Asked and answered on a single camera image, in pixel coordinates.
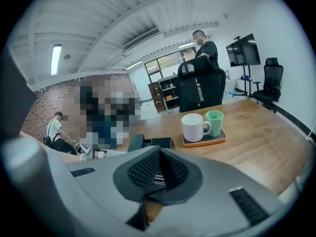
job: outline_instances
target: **black shirt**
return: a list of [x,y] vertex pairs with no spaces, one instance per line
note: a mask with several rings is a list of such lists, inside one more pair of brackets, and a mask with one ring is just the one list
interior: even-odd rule
[[217,62],[217,59],[218,59],[217,47],[214,42],[212,41],[205,42],[204,45],[201,46],[201,48],[197,51],[196,58],[200,56],[202,53],[206,53],[210,55],[208,59],[212,63],[213,67],[215,69],[219,68],[218,62]]

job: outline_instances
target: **black bag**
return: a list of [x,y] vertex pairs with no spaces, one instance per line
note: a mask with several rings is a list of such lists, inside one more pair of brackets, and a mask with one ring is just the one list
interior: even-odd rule
[[50,125],[49,125],[49,128],[48,128],[48,133],[47,133],[47,136],[43,138],[43,142],[44,142],[44,145],[54,149],[54,145],[53,143],[55,142],[55,138],[56,136],[58,135],[58,133],[56,133],[55,137],[53,138],[53,142],[51,142],[51,139],[49,137],[49,130],[50,130],[50,126],[51,126],[51,123],[53,122],[54,119],[52,119],[52,121],[50,122]]

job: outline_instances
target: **shelf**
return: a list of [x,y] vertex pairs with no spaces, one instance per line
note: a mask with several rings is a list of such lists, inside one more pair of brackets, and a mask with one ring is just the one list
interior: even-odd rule
[[166,99],[165,101],[167,102],[167,101],[169,101],[169,100],[176,99],[176,98],[178,98],[178,96],[173,97],[173,98],[170,98],[170,99]]
[[170,111],[170,110],[173,110],[173,109],[179,109],[180,106],[179,105],[172,105],[172,106],[168,106],[168,110],[167,111]]
[[169,89],[173,89],[175,88],[176,86],[173,86],[173,87],[170,87],[170,88],[167,88],[167,89],[163,89],[162,91],[165,91],[165,90],[169,90]]

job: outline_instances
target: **ceiling light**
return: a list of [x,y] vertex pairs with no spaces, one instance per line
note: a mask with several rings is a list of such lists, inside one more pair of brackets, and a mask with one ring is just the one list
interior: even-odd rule
[[143,61],[136,62],[136,63],[133,64],[132,66],[129,66],[128,68],[126,68],[126,70],[131,69],[132,67],[134,67],[134,66],[136,66],[136,65],[138,65],[138,64],[140,64],[140,63],[142,63],[142,62],[143,62]]
[[182,47],[185,47],[185,46],[188,46],[188,45],[192,45],[194,44],[195,42],[191,42],[191,43],[187,43],[187,44],[184,44],[184,45],[180,45],[178,46],[178,48],[182,48]]
[[51,70],[50,70],[51,75],[57,74],[57,67],[58,67],[60,52],[61,52],[61,45],[54,45],[53,54],[51,56]]

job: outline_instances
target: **white shirt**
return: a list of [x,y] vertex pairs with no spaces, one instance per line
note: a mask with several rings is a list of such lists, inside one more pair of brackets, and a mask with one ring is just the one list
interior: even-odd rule
[[[53,139],[56,135],[56,133],[58,133],[58,129],[61,128],[61,123],[57,120],[57,119],[52,119],[47,126],[46,129],[46,134],[48,133],[49,130],[49,137],[51,139],[51,142],[53,142]],[[60,138],[59,135],[56,136],[55,141],[58,140]]]

